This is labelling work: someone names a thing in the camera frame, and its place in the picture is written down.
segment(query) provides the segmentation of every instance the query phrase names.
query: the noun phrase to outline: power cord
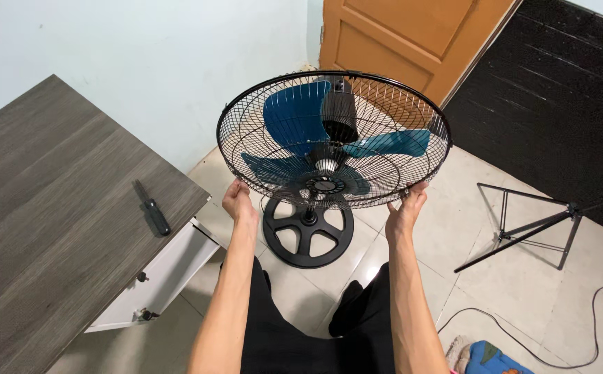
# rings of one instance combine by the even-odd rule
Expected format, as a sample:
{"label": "power cord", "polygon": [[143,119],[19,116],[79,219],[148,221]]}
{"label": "power cord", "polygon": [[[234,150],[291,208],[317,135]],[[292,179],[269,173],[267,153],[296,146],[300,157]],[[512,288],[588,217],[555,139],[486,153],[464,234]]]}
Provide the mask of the power cord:
{"label": "power cord", "polygon": [[595,294],[593,295],[593,301],[592,301],[592,309],[593,309],[593,331],[594,331],[594,334],[595,334],[595,355],[594,355],[594,357],[593,357],[593,358],[592,358],[590,361],[588,361],[587,363],[584,363],[584,364],[582,364],[582,365],[575,365],[575,366],[557,366],[557,365],[554,365],[554,364],[552,364],[552,363],[548,363],[548,362],[546,362],[546,361],[544,361],[544,360],[540,359],[540,358],[539,358],[539,357],[538,357],[536,354],[532,353],[532,351],[530,351],[530,349],[528,349],[528,347],[526,347],[524,344],[522,344],[520,341],[518,341],[518,339],[516,339],[516,338],[515,338],[515,337],[513,337],[513,336],[512,336],[510,333],[508,333],[508,332],[507,332],[507,330],[505,330],[505,329],[504,329],[502,326],[500,326],[499,322],[497,322],[497,319],[496,319],[496,318],[495,318],[493,315],[491,315],[491,314],[489,314],[489,313],[487,313],[487,312],[485,312],[485,311],[483,311],[483,310],[480,310],[479,308],[465,308],[465,309],[463,309],[463,310],[459,310],[459,311],[457,311],[457,312],[456,312],[456,313],[455,313],[455,314],[454,314],[454,315],[453,315],[451,318],[449,318],[449,320],[448,320],[448,321],[447,321],[447,322],[446,322],[446,323],[445,323],[445,324],[444,324],[442,327],[440,327],[440,329],[438,330],[438,334],[439,334],[439,333],[440,333],[440,332],[441,332],[441,331],[442,331],[442,330],[443,330],[445,327],[447,327],[447,325],[449,324],[449,322],[451,322],[451,321],[452,321],[452,319],[453,319],[453,318],[454,318],[454,317],[455,317],[457,314],[461,313],[462,311],[466,311],[466,310],[476,310],[476,311],[478,311],[478,312],[480,312],[480,313],[486,314],[486,315],[487,315],[487,316],[489,316],[491,319],[493,319],[493,320],[496,322],[497,327],[499,327],[499,328],[500,328],[502,331],[504,331],[504,333],[505,333],[505,334],[507,334],[507,335],[508,335],[509,337],[511,337],[511,338],[512,338],[512,339],[513,339],[513,340],[514,340],[516,343],[518,343],[518,344],[519,344],[521,347],[523,347],[523,348],[524,348],[526,351],[528,351],[528,353],[530,353],[530,354],[532,355],[532,357],[534,357],[535,359],[537,359],[537,361],[539,361],[539,362],[543,363],[544,365],[547,365],[547,366],[550,366],[550,367],[554,367],[554,368],[557,368],[557,369],[578,369],[579,367],[584,367],[584,366],[588,366],[588,365],[590,365],[591,363],[593,363],[593,362],[595,362],[595,361],[596,361],[596,358],[597,358],[597,357],[599,357],[599,343],[597,343],[597,340],[596,340],[596,314],[595,314],[595,299],[596,299],[596,294],[597,294],[597,293],[599,293],[601,290],[603,290],[603,286],[602,286],[602,287],[599,287],[599,288],[598,288],[598,289],[595,291]]}

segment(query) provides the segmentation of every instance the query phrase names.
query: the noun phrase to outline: gray wood grain tabletop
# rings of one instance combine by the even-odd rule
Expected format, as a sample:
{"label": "gray wood grain tabletop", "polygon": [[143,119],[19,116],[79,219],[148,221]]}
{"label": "gray wood grain tabletop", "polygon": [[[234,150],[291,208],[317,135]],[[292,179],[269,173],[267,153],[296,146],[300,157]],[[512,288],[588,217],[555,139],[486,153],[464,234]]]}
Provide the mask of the gray wood grain tabletop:
{"label": "gray wood grain tabletop", "polygon": [[0,373],[45,372],[208,197],[54,75],[2,108]]}

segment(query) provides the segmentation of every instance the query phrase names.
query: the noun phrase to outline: screwdriver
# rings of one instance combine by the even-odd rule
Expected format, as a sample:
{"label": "screwdriver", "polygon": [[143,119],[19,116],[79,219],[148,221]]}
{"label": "screwdriver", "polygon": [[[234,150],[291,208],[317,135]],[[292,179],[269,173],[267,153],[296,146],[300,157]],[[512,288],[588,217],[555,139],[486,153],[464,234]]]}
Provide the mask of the screwdriver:
{"label": "screwdriver", "polygon": [[163,213],[160,211],[160,209],[158,209],[158,206],[156,206],[156,201],[154,199],[149,199],[149,196],[144,190],[144,187],[142,186],[142,183],[140,183],[139,179],[135,180],[135,186],[139,190],[140,196],[144,198],[144,207],[147,208],[149,217],[151,217],[151,220],[154,221],[154,225],[156,225],[158,233],[163,236],[170,235],[172,232],[170,225],[168,224],[167,220],[165,220]]}

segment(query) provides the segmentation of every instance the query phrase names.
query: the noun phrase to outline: door panel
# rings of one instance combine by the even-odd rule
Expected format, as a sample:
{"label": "door panel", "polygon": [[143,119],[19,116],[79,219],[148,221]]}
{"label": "door panel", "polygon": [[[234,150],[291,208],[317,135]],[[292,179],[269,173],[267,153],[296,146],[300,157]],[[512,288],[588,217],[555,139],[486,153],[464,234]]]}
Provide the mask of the door panel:
{"label": "door panel", "polygon": [[323,69],[381,74],[440,105],[515,0],[325,0]]}
{"label": "door panel", "polygon": [[[391,74],[395,74],[416,87],[426,87],[428,81],[433,77],[431,72],[378,43],[346,22],[340,23],[339,35],[339,48],[336,54],[336,64],[339,66],[352,66],[353,70],[378,71],[385,64]],[[365,58],[366,56],[377,57],[369,59]]]}
{"label": "door panel", "polygon": [[473,2],[346,0],[345,7],[361,13],[432,55],[441,57],[468,15]]}

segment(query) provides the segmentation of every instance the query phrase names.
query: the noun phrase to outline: fan base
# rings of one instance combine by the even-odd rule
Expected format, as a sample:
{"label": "fan base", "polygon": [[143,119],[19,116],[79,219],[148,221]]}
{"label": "fan base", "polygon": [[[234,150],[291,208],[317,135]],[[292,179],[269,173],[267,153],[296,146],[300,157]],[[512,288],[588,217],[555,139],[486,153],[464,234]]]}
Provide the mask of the fan base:
{"label": "fan base", "polygon": [[[336,261],[347,249],[355,231],[355,218],[350,210],[341,210],[343,229],[339,230],[325,220],[325,210],[295,207],[295,213],[290,217],[274,218],[273,214],[279,202],[270,199],[264,209],[262,229],[267,245],[281,261],[300,269],[314,269],[327,266]],[[297,252],[287,250],[276,235],[277,231],[292,229],[299,235]],[[314,234],[324,235],[333,240],[336,245],[327,253],[311,257],[311,237]]]}

